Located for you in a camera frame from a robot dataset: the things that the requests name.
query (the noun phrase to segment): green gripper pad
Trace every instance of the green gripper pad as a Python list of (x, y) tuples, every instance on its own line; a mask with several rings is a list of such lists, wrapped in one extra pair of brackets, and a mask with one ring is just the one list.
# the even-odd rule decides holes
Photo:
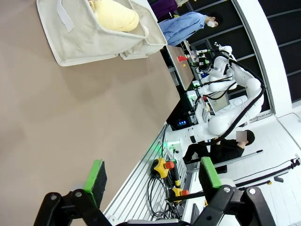
[(202, 185), (204, 195), (209, 202), (222, 186), (221, 180), (209, 157), (201, 158), (198, 179)]
[(98, 208), (103, 199), (106, 182), (107, 175), (105, 172), (104, 161), (95, 160), (83, 189), (91, 195)]

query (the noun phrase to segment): face mask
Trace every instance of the face mask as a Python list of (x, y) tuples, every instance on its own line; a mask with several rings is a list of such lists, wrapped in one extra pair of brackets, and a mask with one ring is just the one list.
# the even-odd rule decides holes
[(208, 21), (208, 22), (207, 22), (207, 25), (208, 25), (209, 27), (215, 27), (215, 24), (214, 24), (213, 21)]

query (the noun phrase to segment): black wall panel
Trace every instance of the black wall panel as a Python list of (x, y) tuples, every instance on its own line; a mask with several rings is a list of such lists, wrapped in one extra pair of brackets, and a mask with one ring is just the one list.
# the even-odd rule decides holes
[(259, 68), (257, 58), (255, 56), (241, 60), (240, 63), (246, 68), (250, 69), (255, 75), (262, 79), (262, 73)]
[(292, 101), (299, 100), (301, 98), (301, 72), (288, 76), (287, 80)]
[[(202, 44), (196, 46), (197, 50), (203, 50), (203, 49), (207, 49), (207, 48), (208, 48), (208, 46), (206, 45), (206, 43), (202, 43)], [(212, 61), (212, 55), (210, 53), (205, 53), (205, 56), (207, 57), (207, 59), (209, 61)]]
[(301, 0), (259, 0), (266, 16), (301, 8)]
[(301, 39), (301, 11), (272, 17), (269, 24), (278, 45)]
[(196, 10), (198, 8), (202, 8), (204, 6), (210, 5), (212, 3), (217, 2), (217, 0), (190, 0), (189, 3), (191, 4), (193, 10)]
[(301, 41), (283, 46), (279, 50), (287, 74), (301, 70)]
[(231, 46), (233, 50), (232, 53), (236, 59), (254, 53), (253, 47), (244, 27), (221, 34), (219, 36), (215, 36), (209, 41), (212, 46), (215, 42), (221, 44), (222, 46)]
[(214, 28), (205, 25), (204, 29), (197, 31), (196, 33), (194, 33), (192, 36), (188, 38), (190, 44), (200, 39), (206, 38), (210, 35), (225, 31), (229, 28), (239, 26), (242, 24), (231, 1), (225, 1), (220, 4), (199, 11), (199, 13), (203, 15), (209, 15), (212, 12), (217, 12), (221, 14), (224, 19), (223, 23), (220, 26)]
[(187, 7), (187, 4), (183, 4), (182, 6), (178, 7), (177, 11), (179, 15), (183, 15), (185, 13), (190, 12), (190, 10)]

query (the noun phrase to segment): black cable bundle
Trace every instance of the black cable bundle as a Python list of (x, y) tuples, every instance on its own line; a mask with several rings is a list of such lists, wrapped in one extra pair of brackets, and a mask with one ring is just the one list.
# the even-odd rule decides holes
[(173, 207), (173, 205), (171, 203), (169, 203), (168, 201), (166, 201), (166, 205), (163, 211), (157, 211), (155, 212), (153, 207), (152, 207), (152, 191), (155, 187), (156, 181), (159, 181), (160, 184), (163, 186), (164, 188), (164, 192), (165, 192), (165, 197), (168, 198), (168, 191), (167, 191), (167, 187), (166, 184), (162, 182), (161, 179), (157, 178), (157, 177), (152, 177), (150, 178), (150, 180), (147, 183), (147, 200), (148, 200), (148, 204), (150, 207), (150, 211), (152, 213), (152, 218), (151, 220), (154, 219), (154, 217), (156, 218), (165, 218), (165, 219), (179, 219), (180, 220), (180, 214), (177, 210), (177, 208)]
[(234, 83), (232, 83), (231, 85), (229, 85), (229, 87), (224, 91), (224, 93), (223, 93), (222, 95), (220, 95), (219, 97), (217, 97), (217, 98), (213, 98), (213, 97), (210, 97), (210, 96), (208, 96), (208, 95), (204, 95), (204, 96), (207, 97), (207, 98), (209, 98), (209, 99), (211, 99), (211, 100), (218, 100), (218, 99), (221, 99), (222, 96), (224, 96), (224, 95), (228, 92), (228, 90), (229, 90), (232, 86), (234, 86), (235, 84), (236, 84), (236, 82), (234, 82)]

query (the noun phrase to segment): red object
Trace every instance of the red object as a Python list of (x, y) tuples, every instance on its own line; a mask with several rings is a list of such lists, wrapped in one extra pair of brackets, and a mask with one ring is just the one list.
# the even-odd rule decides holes
[(174, 167), (173, 161), (168, 161), (167, 163), (164, 164), (165, 169), (172, 169), (173, 167)]
[(188, 58), (186, 56), (178, 56), (178, 61), (179, 62), (182, 62), (182, 61), (185, 61), (187, 60)]
[(189, 191), (188, 190), (183, 190), (183, 191), (181, 191), (181, 195), (189, 195)]

